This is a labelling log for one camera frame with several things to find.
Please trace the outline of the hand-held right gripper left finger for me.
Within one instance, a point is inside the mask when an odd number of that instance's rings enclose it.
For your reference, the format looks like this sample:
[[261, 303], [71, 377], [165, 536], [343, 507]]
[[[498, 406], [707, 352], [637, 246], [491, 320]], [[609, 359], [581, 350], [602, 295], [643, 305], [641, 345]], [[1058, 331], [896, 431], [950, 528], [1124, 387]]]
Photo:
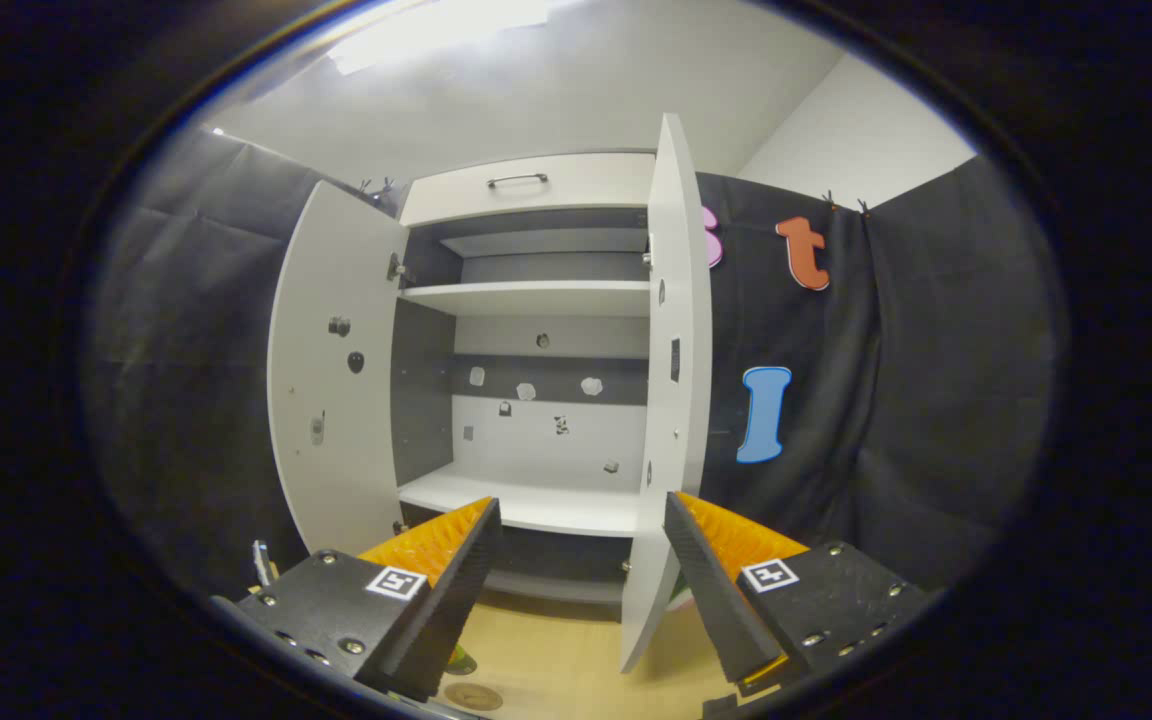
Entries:
[[484, 497], [361, 555], [319, 550], [238, 600], [212, 597], [229, 632], [342, 698], [425, 702], [456, 655], [502, 539]]

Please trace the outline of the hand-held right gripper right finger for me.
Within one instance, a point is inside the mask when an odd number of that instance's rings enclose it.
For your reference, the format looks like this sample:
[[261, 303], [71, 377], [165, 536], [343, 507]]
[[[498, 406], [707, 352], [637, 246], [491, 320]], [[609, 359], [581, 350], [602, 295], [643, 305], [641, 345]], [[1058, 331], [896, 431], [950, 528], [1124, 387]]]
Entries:
[[849, 543], [808, 547], [699, 497], [668, 493], [664, 533], [745, 696], [835, 673], [929, 607], [929, 591]]

